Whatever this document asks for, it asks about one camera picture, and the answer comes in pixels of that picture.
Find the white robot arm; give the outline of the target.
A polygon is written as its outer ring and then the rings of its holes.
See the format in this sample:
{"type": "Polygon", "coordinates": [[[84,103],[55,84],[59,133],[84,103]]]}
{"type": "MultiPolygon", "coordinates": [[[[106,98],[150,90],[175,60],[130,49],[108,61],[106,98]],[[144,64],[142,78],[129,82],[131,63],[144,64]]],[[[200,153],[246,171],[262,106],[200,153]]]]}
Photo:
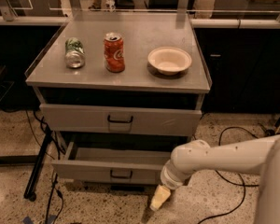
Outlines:
{"type": "Polygon", "coordinates": [[[218,147],[204,140],[176,147],[162,167],[150,209],[160,209],[173,190],[201,170],[259,175],[254,224],[280,224],[280,134],[218,147]]]}

